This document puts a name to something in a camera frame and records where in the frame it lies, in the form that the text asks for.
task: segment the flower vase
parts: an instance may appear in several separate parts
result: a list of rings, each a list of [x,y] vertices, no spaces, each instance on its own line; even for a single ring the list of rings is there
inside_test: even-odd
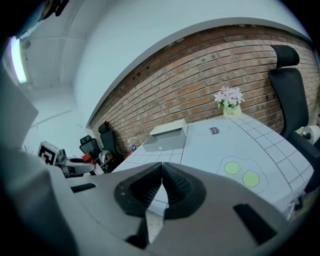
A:
[[[223,115],[225,118],[238,118],[241,116],[241,107],[240,105],[236,105],[234,108],[231,107],[224,107],[223,108]]]

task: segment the white table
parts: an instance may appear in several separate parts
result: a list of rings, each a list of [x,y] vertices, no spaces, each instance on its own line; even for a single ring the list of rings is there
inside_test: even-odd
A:
[[[245,114],[189,124],[181,149],[146,152],[141,145],[114,172],[152,162],[182,164],[234,179],[287,217],[314,171],[282,136]],[[167,206],[161,186],[149,209],[163,215]]]

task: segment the green circle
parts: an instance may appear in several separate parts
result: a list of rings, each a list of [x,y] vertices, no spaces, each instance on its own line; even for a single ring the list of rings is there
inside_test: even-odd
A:
[[[235,175],[240,172],[240,165],[236,162],[228,162],[224,166],[224,170],[227,174]]]
[[[259,184],[259,182],[259,175],[256,174],[254,171],[249,170],[243,175],[243,183],[249,188],[255,187]]]

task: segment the toilet paper roll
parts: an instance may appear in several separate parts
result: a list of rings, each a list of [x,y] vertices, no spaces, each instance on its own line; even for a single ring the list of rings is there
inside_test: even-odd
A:
[[[303,128],[304,134],[311,134],[311,138],[308,141],[311,144],[315,144],[315,142],[320,138],[320,128],[317,125],[310,125]]]

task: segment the potted flower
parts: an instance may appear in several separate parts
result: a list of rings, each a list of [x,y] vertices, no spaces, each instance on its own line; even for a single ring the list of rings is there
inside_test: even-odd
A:
[[[244,102],[243,94],[237,88],[222,87],[217,94],[213,95],[218,107],[223,106],[223,115],[225,118],[236,118],[241,116],[240,103]]]

